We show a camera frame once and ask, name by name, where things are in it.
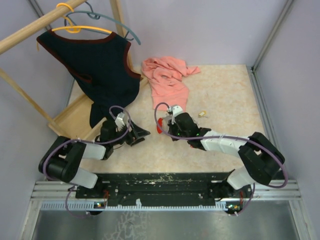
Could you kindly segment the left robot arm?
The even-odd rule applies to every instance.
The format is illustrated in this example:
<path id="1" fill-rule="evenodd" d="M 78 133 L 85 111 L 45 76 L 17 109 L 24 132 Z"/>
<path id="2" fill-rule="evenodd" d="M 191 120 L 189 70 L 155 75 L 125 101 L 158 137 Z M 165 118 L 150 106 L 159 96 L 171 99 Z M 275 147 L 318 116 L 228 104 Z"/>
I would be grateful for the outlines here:
<path id="1" fill-rule="evenodd" d="M 132 120 L 125 121 L 120 117 L 107 119 L 93 142 L 58 136 L 40 160 L 38 171 L 49 180 L 84 187 L 88 195 L 97 199 L 103 195 L 104 186 L 98 183 L 97 174 L 80 167 L 82 159 L 107 160 L 115 145 L 132 147 L 150 134 Z"/>

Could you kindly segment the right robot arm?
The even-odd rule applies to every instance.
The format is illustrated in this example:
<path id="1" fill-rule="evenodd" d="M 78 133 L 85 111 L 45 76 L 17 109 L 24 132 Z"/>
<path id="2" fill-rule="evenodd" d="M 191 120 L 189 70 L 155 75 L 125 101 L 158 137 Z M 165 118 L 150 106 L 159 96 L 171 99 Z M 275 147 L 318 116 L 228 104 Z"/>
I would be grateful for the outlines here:
<path id="1" fill-rule="evenodd" d="M 243 167 L 232 170 L 214 190 L 217 198 L 235 198 L 241 189 L 259 183 L 268 186 L 285 163 L 280 151 L 260 132 L 249 137 L 223 135 L 199 127 L 187 112 L 166 118 L 173 141 L 184 139 L 194 149 L 215 151 L 241 159 Z"/>

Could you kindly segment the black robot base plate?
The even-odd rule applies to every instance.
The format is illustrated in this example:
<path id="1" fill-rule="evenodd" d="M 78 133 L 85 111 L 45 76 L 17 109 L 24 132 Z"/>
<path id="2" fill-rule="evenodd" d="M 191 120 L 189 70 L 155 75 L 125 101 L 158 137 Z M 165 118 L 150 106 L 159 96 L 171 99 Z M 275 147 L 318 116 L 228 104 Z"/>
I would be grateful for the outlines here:
<path id="1" fill-rule="evenodd" d="M 77 199 L 104 199 L 110 207 L 215 206 L 224 198 L 250 196 L 252 188 L 239 190 L 227 184 L 228 172 L 198 173 L 99 173 L 97 184 L 89 189 L 79 186 Z"/>

